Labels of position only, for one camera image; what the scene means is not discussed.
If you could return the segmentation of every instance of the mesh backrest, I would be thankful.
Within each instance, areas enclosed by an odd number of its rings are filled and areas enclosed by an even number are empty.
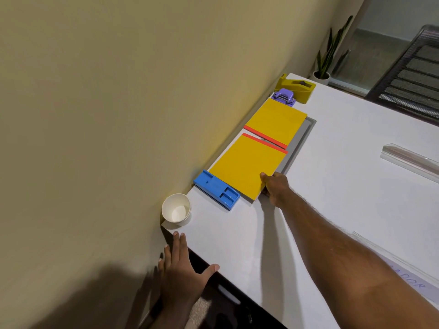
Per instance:
[[[439,27],[422,27],[365,99],[439,125]]]

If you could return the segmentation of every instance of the yellow panel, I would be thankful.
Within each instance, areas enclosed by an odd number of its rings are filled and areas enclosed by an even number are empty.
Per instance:
[[[306,116],[304,112],[268,99],[246,126],[254,129],[257,135],[286,148]]]
[[[272,175],[285,155],[284,150],[281,152],[242,135],[209,172],[255,200],[265,186],[259,174]]]

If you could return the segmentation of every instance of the white table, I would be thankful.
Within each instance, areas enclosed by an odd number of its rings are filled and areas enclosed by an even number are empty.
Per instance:
[[[438,161],[439,127],[320,84],[294,108],[317,123],[287,173],[292,188],[346,232],[439,276],[439,184],[380,158],[395,143]],[[188,197],[191,221],[164,227],[186,233],[196,254],[287,328],[338,328],[264,195],[230,212],[196,187]]]

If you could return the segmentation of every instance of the red stripe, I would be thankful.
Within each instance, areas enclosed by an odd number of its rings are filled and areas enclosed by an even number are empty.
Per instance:
[[[252,132],[253,134],[260,136],[261,138],[265,138],[267,141],[270,141],[271,143],[274,143],[278,146],[280,146],[281,148],[286,149],[288,147],[288,145],[281,143],[279,141],[276,141],[274,138],[271,138],[261,132],[258,132],[256,129],[250,128],[249,126],[245,125],[244,129],[247,129],[249,132]]]
[[[275,146],[274,144],[267,143],[267,142],[265,142],[265,141],[263,141],[263,140],[261,140],[261,139],[259,139],[259,138],[257,138],[257,137],[251,136],[251,135],[249,135],[249,134],[244,133],[244,134],[242,134],[242,136],[245,136],[245,137],[248,137],[248,138],[254,139],[255,141],[257,141],[257,142],[259,142],[259,143],[262,143],[262,144],[265,144],[266,146],[269,146],[270,148],[273,148],[273,149],[279,150],[279,151],[282,152],[283,154],[287,154],[287,153],[288,153],[287,150],[281,149],[281,148],[279,148],[278,146]]]

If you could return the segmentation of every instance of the blue plastic block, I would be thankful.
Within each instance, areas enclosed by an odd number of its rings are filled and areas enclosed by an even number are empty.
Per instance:
[[[194,184],[227,210],[231,210],[241,197],[240,193],[206,170],[200,173]]]
[[[271,99],[274,99],[279,103],[293,107],[294,103],[296,102],[296,99],[294,99],[293,96],[294,96],[293,91],[282,88],[279,91],[275,92],[271,96]]]

